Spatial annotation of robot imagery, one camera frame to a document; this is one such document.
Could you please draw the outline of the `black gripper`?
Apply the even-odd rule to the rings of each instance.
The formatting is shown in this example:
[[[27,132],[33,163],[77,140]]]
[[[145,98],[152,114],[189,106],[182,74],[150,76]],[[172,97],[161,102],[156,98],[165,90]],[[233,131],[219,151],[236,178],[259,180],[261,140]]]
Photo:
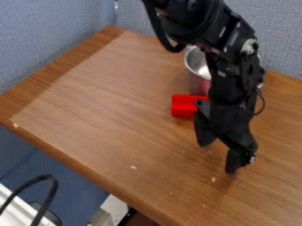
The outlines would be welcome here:
[[[216,139],[224,143],[228,147],[225,173],[233,174],[255,160],[257,144],[249,130],[253,114],[248,112],[255,104],[219,104],[212,100],[196,100],[194,105],[196,143],[200,147],[205,147]]]

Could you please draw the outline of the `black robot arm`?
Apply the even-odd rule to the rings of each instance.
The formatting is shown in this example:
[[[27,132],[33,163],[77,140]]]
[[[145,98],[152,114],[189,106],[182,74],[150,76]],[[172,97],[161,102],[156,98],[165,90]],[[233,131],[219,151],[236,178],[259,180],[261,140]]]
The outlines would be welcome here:
[[[208,99],[196,100],[196,142],[201,147],[215,140],[224,143],[225,173],[233,174],[255,160],[257,143],[249,122],[265,107],[260,91],[265,70],[255,30],[224,0],[141,2],[165,50],[177,53],[193,45],[205,53],[210,85]]]

